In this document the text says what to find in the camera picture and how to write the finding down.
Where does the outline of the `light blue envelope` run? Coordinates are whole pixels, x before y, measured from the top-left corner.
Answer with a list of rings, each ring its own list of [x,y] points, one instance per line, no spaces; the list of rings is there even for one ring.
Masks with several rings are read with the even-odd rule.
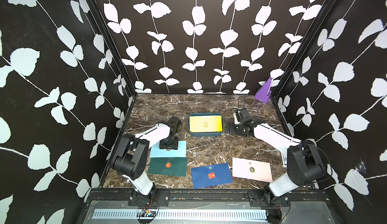
[[[186,157],[186,141],[178,142],[178,149],[161,149],[159,143],[151,147],[150,158]]]

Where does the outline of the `teal plastic storage box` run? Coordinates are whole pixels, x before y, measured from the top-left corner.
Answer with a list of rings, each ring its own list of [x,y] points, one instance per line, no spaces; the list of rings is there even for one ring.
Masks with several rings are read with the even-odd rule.
[[[220,115],[220,116],[222,116],[219,113],[193,113],[193,114],[189,115],[189,117],[190,116],[203,116],[203,115]],[[222,116],[222,124],[223,124],[223,131],[222,132],[192,133],[189,130],[189,117],[188,117],[187,128],[188,128],[188,131],[189,131],[190,135],[193,136],[193,137],[212,137],[212,136],[217,137],[217,136],[220,136],[223,133],[223,131],[224,131],[225,123],[224,123],[224,119],[223,119],[223,116]]]

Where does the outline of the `yellow envelope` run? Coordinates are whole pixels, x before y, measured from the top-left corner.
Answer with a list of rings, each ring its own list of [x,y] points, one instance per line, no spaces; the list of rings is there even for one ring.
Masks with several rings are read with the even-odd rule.
[[[189,130],[192,133],[222,132],[222,116],[203,115],[189,117]]]

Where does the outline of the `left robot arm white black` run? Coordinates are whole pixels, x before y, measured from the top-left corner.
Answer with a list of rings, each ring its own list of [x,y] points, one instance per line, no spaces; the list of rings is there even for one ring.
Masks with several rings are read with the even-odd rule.
[[[169,121],[157,123],[142,133],[121,137],[110,167],[129,180],[136,196],[155,198],[156,186],[145,173],[148,150],[157,143],[162,150],[178,150],[177,134],[181,127],[182,120],[172,116]]]

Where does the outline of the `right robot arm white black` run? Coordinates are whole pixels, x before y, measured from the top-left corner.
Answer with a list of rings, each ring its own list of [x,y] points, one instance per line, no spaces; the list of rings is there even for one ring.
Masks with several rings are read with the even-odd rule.
[[[254,120],[247,108],[237,109],[233,117],[234,122],[228,127],[230,134],[255,137],[286,157],[286,173],[264,187],[263,201],[267,205],[277,204],[288,192],[311,184],[327,173],[320,156],[323,151],[313,142],[293,138],[261,120]]]

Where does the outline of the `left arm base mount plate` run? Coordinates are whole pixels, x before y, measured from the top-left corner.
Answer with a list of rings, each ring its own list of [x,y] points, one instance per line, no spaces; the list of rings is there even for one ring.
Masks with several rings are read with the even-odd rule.
[[[148,195],[142,195],[135,190],[131,192],[128,206],[151,207],[168,206],[170,192],[168,190],[155,189],[151,190]]]

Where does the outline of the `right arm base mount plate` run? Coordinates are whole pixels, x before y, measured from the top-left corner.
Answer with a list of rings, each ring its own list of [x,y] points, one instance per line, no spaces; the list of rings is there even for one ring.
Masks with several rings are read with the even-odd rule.
[[[250,190],[244,195],[251,207],[281,208],[289,207],[290,201],[285,195],[277,197],[264,190]]]

